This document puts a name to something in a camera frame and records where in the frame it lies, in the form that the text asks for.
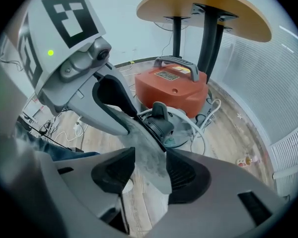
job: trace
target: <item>black vent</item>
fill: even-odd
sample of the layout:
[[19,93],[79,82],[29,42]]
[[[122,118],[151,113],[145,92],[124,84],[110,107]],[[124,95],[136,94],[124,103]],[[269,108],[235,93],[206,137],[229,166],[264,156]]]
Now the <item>black vent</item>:
[[173,155],[169,156],[167,171],[170,176],[172,191],[185,187],[195,178],[193,167]]
[[103,78],[102,75],[98,74],[97,72],[95,72],[93,76],[97,78],[97,81],[100,81]]
[[105,192],[120,194],[135,169],[135,148],[130,147],[119,155],[95,166],[93,181]]
[[257,226],[266,221],[272,213],[264,206],[258,197],[251,191],[237,195],[247,209]]
[[68,172],[71,172],[71,171],[73,171],[73,170],[74,170],[74,169],[72,169],[72,168],[70,168],[70,167],[66,167],[66,168],[58,169],[58,172],[59,172],[60,175],[62,175],[62,174],[66,174],[66,173],[68,173]]
[[211,184],[211,174],[202,164],[186,157],[189,152],[170,149],[167,151],[167,172],[172,193],[169,204],[192,203],[202,196]]
[[111,227],[129,235],[129,225],[124,221],[122,211],[117,211],[115,208],[111,208],[100,217],[100,219]]

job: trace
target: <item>black table leg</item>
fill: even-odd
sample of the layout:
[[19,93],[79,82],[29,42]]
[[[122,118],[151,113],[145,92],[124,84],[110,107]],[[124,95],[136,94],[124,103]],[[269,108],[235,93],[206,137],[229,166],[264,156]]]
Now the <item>black table leg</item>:
[[208,65],[207,71],[206,71],[207,83],[209,82],[209,79],[211,77],[211,74],[212,74],[212,71],[213,71],[215,62],[216,62],[217,57],[218,57],[218,53],[219,53],[220,46],[221,46],[221,41],[222,41],[223,30],[224,30],[224,26],[217,25],[217,32],[216,32],[216,36],[215,36],[215,43],[214,43],[214,46],[213,46],[213,51],[212,51],[211,59],[209,61],[209,65]]
[[181,17],[173,17],[173,56],[180,57]]
[[204,17],[204,32],[198,61],[199,71],[207,72],[216,40],[218,12],[216,9],[206,9]]

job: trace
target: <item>carrying handle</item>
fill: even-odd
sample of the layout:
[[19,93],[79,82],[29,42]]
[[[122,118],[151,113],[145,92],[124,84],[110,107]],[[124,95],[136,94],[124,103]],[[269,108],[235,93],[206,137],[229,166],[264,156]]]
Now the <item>carrying handle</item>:
[[189,61],[183,60],[181,58],[164,56],[164,57],[157,57],[154,61],[153,66],[154,67],[161,67],[163,61],[176,63],[178,65],[181,65],[181,66],[185,67],[185,68],[188,68],[191,71],[191,80],[193,82],[199,81],[199,70],[198,70],[198,67],[195,64],[193,64]]

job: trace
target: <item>table top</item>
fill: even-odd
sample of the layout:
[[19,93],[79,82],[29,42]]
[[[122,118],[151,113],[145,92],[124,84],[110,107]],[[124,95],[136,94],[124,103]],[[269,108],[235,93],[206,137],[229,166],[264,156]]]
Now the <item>table top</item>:
[[271,27],[265,16],[247,0],[142,0],[137,7],[140,19],[152,22],[172,23],[165,17],[190,17],[183,25],[204,27],[203,15],[192,15],[193,3],[200,3],[225,10],[238,18],[219,22],[232,28],[230,34],[257,42],[268,42],[272,38]]

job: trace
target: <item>white wall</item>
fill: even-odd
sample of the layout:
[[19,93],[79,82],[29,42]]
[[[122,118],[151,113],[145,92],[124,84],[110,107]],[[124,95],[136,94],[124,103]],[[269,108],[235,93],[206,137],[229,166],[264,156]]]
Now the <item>white wall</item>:
[[[223,34],[211,79],[256,126],[274,171],[291,174],[276,179],[276,187],[280,196],[292,199],[298,192],[298,30],[276,0],[248,1],[269,21],[272,40]],[[188,28],[184,59],[197,62],[202,36],[202,28]]]
[[[106,30],[104,38],[112,46],[110,53],[112,64],[160,56],[162,49],[169,43],[172,32],[162,30],[153,22],[137,17],[136,8],[141,1],[90,0]],[[181,56],[184,50],[185,31],[182,31],[181,36]],[[163,54],[172,54],[172,39]]]
[[[21,63],[21,59],[19,56],[19,53],[15,49],[15,47],[12,45],[11,41],[7,38],[6,45],[4,47],[4,50],[2,50],[4,53],[2,59],[5,61],[11,61],[16,60]],[[12,79],[12,81],[16,84],[16,86],[21,90],[21,92],[29,98],[33,93],[34,89],[27,78],[24,70],[18,71],[17,66],[12,63],[1,63],[3,69],[6,71],[8,76]]]

